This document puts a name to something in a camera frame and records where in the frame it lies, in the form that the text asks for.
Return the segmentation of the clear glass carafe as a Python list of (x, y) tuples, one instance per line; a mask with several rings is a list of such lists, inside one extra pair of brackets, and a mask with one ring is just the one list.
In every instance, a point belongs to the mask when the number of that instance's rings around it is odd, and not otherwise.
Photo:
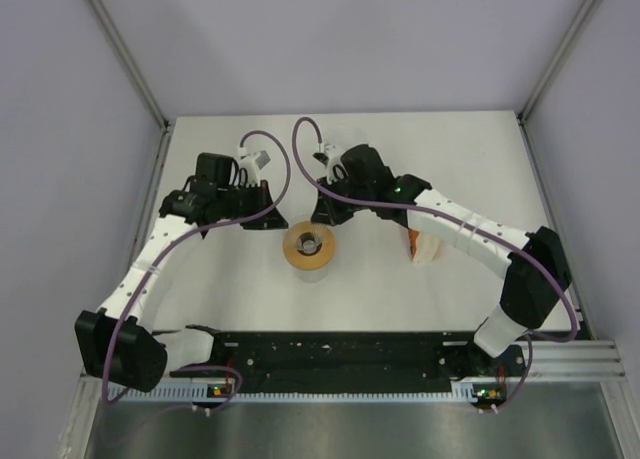
[(304, 283), (314, 284), (322, 279), (324, 279), (327, 275), (328, 270), (323, 268), (306, 270), (306, 269), (296, 269), (295, 274), (296, 277)]

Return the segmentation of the orange coffee filter box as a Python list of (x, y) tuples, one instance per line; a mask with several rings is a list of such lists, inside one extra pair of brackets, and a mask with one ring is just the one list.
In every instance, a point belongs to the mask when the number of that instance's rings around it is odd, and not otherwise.
[(407, 230), (409, 255), (414, 264), (429, 263), (439, 257), (442, 241), (435, 235)]

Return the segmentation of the clear glass dripper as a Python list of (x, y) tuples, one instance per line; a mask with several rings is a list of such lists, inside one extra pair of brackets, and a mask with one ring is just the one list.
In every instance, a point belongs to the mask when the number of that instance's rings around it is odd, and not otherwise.
[(288, 229), (284, 238), (284, 247), (303, 256), (312, 256), (333, 239), (333, 233), (326, 225), (302, 221)]

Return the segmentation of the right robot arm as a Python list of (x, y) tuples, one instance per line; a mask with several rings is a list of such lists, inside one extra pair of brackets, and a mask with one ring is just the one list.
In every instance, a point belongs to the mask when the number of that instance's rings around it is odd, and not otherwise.
[(313, 182), (318, 197), (312, 222), (337, 226), (368, 210), (450, 245), (502, 279), (499, 303), (466, 351), (474, 372), (492, 373), (516, 339), (537, 331), (558, 302), (567, 302), (572, 276), (561, 239), (552, 229), (541, 226), (527, 232), (490, 220), (419, 177), (394, 175), (367, 144), (348, 150), (325, 145), (313, 157), (325, 174)]

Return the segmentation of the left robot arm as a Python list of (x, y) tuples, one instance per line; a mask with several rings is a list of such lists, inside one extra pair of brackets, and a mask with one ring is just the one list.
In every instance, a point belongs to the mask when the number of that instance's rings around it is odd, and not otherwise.
[(285, 229), (260, 175), (266, 151), (239, 148), (239, 156), (201, 153), (182, 188), (162, 201), (159, 216), (136, 260), (111, 295), (94, 311), (83, 311), (74, 329), (85, 372), (141, 392), (161, 378), (194, 365), (205, 375), (226, 366), (225, 349), (206, 326), (154, 334), (161, 304), (183, 262), (214, 225), (245, 230)]

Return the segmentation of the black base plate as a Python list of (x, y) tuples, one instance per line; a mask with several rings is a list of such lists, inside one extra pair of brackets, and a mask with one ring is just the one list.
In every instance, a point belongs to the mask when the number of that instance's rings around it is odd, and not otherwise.
[(525, 356), (512, 344), (496, 358), (469, 332), (219, 332), (202, 371), (228, 378), (244, 393), (448, 392), (451, 382), (519, 378)]

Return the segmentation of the aluminium frame rail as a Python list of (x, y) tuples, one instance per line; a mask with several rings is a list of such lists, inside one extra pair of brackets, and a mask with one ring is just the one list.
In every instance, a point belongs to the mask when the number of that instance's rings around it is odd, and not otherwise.
[[(566, 344), (534, 341), (516, 343), (525, 356), (525, 371), (529, 374), (616, 376), (619, 358), (615, 347), (598, 341), (577, 341)], [(186, 371), (204, 370), (205, 363), (185, 366), (168, 374), (186, 376)]]

